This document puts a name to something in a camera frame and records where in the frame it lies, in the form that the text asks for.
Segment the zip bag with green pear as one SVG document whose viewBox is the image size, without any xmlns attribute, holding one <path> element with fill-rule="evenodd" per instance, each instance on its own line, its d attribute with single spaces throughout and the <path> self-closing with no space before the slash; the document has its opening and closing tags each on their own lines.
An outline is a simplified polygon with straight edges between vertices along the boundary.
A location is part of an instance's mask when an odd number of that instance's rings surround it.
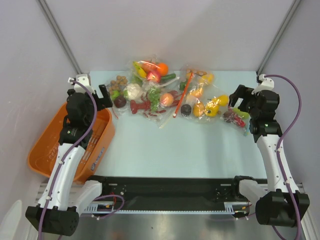
<svg viewBox="0 0 320 240">
<path fill-rule="evenodd" d="M 249 134 L 250 115 L 247 112 L 239 110 L 237 107 L 228 107 L 221 115 L 220 119 L 236 129 L 243 136 Z"/>
</svg>

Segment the yellow fake pepper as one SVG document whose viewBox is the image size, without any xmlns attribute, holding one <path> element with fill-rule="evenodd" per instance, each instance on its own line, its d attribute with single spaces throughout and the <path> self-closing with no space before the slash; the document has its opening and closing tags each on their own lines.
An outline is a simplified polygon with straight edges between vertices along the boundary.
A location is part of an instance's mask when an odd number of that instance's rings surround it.
<svg viewBox="0 0 320 240">
<path fill-rule="evenodd" d="M 217 98 L 212 98 L 205 105 L 205 115 L 207 117 L 215 117 L 219 112 L 219 103 Z"/>
</svg>

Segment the zip bag with yellow fruit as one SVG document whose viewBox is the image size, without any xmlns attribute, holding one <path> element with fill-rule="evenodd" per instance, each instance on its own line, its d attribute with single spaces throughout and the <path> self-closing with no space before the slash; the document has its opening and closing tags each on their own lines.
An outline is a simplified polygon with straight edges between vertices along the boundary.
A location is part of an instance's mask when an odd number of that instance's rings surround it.
<svg viewBox="0 0 320 240">
<path fill-rule="evenodd" d="M 213 84 L 193 83 L 179 107 L 179 115 L 197 123 L 214 122 L 227 111 L 229 96 Z"/>
</svg>

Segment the dark purple fake fruit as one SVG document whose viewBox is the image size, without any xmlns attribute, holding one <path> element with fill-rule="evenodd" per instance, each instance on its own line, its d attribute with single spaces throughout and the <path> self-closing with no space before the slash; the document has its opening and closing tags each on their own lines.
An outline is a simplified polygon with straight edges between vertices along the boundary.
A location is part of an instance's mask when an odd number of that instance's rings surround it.
<svg viewBox="0 0 320 240">
<path fill-rule="evenodd" d="M 180 113 L 184 116 L 184 117 L 188 117 L 192 112 L 192 107 L 189 104 L 183 104 L 180 107 Z"/>
</svg>

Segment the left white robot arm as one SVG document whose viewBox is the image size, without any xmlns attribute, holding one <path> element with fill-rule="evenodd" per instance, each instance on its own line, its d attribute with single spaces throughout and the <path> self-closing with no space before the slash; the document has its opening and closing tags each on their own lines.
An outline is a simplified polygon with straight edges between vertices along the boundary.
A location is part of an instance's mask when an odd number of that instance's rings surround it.
<svg viewBox="0 0 320 240">
<path fill-rule="evenodd" d="M 86 207 L 110 195 L 110 187 L 95 176 L 115 135 L 110 94 L 103 84 L 99 89 L 102 97 L 81 84 L 69 89 L 28 155 L 30 169 L 48 177 L 36 206 L 25 212 L 38 239 L 44 233 L 71 236 Z"/>
</svg>

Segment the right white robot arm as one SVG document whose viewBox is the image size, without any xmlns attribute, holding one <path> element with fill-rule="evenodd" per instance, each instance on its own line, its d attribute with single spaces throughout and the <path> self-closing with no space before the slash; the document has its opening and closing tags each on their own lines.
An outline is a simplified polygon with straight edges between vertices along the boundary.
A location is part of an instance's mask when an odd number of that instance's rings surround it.
<svg viewBox="0 0 320 240">
<path fill-rule="evenodd" d="M 231 196 L 242 201 L 247 198 L 255 208 L 261 225 L 297 227 L 309 205 L 309 196 L 299 191 L 292 179 L 281 138 L 284 136 L 275 120 L 280 96 L 269 89 L 256 92 L 239 85 L 229 97 L 233 107 L 238 99 L 239 109 L 250 115 L 249 130 L 261 153 L 267 176 L 267 190 L 252 177 L 238 176 L 238 183 L 230 188 Z"/>
</svg>

